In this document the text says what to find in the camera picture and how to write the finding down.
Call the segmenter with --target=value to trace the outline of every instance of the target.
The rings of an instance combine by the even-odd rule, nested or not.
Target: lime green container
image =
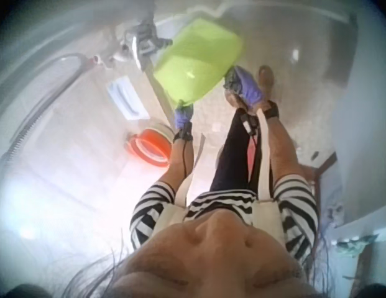
[[[185,27],[154,69],[172,104],[187,106],[212,90],[238,59],[242,40],[207,20]]]

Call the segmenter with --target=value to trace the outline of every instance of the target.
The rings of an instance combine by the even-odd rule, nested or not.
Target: striped shirt
[[[314,245],[318,227],[318,211],[311,189],[301,176],[288,175],[274,186],[274,199],[281,213],[285,248],[303,263]],[[228,209],[252,225],[255,200],[257,194],[247,189],[204,192],[188,206],[184,220],[197,219],[215,209]],[[150,238],[164,207],[174,202],[175,191],[164,182],[156,182],[142,196],[131,220],[131,239],[135,249]]]

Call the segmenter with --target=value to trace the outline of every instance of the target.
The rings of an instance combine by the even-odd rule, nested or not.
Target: nose
[[[196,233],[201,240],[198,249],[203,269],[200,297],[242,297],[249,267],[247,226],[235,213],[218,210]]]
[[[205,255],[215,262],[234,260],[248,248],[249,231],[230,210],[218,210],[196,228]]]

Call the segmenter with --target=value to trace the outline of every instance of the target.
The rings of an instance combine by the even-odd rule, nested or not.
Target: black and white striped sleeve
[[[132,214],[131,241],[138,249],[150,238],[164,207],[175,203],[175,191],[165,182],[154,183],[136,204]]]
[[[300,175],[288,175],[277,181],[274,198],[281,212],[285,246],[295,259],[304,261],[318,228],[318,210],[311,189]]]

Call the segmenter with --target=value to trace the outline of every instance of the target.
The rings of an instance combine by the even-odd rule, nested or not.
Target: hand
[[[175,126],[178,130],[188,123],[193,117],[194,108],[193,105],[183,107],[179,105],[175,110]]]
[[[239,95],[245,100],[249,108],[252,109],[262,100],[262,91],[260,91],[254,77],[247,70],[240,66],[235,66],[234,70],[242,85]]]

